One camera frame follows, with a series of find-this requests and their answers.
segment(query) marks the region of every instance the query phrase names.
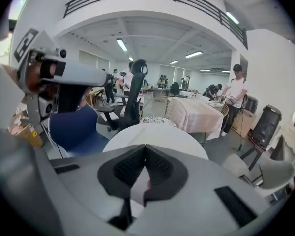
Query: blue chair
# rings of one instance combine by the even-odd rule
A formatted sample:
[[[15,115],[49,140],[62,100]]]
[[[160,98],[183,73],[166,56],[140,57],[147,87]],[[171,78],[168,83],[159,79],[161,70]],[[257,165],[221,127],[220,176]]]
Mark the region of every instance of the blue chair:
[[[97,118],[90,105],[75,112],[54,114],[49,119],[50,136],[68,157],[102,153],[109,140],[96,131]]]

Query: white shirt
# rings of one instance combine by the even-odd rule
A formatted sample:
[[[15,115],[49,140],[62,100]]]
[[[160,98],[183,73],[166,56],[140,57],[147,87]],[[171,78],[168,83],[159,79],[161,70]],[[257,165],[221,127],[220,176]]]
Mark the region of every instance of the white shirt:
[[[237,98],[243,90],[248,91],[247,81],[244,78],[240,80],[232,79],[228,81],[227,86],[230,87],[228,95],[229,98]],[[243,97],[233,104],[236,108],[241,108]]]
[[[124,83],[125,85],[123,86],[123,90],[124,91],[130,91],[131,88],[131,81],[133,78],[133,74],[130,72],[130,69],[124,70],[124,73],[126,73],[126,75],[124,76]],[[117,77],[117,79],[121,79],[122,80],[122,76],[119,74],[119,76]]]

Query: fluorescent light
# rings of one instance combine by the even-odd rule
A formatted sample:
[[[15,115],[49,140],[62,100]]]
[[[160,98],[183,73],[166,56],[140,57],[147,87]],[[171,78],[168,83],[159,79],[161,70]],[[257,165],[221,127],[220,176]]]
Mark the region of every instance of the fluorescent light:
[[[226,12],[226,15],[234,21],[235,24],[239,24],[239,21],[229,12]]]
[[[192,53],[192,54],[187,55],[186,58],[191,58],[193,56],[200,55],[200,54],[202,54],[202,52]]]
[[[124,51],[128,51],[122,39],[117,39],[117,43]]]

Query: black strap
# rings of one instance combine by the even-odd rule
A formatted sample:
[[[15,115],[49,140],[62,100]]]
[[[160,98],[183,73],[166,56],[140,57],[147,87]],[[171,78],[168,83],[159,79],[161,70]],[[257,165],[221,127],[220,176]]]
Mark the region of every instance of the black strap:
[[[45,61],[42,63],[40,67],[40,78],[43,79],[52,79],[53,77],[50,74],[50,66],[52,65],[52,62]]]

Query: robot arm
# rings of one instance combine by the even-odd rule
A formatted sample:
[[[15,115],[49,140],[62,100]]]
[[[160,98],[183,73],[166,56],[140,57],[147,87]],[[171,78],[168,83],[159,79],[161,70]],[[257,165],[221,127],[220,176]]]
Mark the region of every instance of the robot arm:
[[[108,74],[95,67],[83,65],[65,59],[66,50],[55,48],[49,36],[42,31],[30,43],[25,54],[21,56],[18,69],[17,83],[26,94],[25,103],[28,106],[29,120],[39,124],[52,113],[75,111],[91,87],[102,87],[108,81]],[[41,62],[40,92],[32,92],[28,88],[29,70],[31,64]],[[54,75],[50,74],[50,66],[56,66]],[[53,85],[56,88],[52,97],[45,91]]]

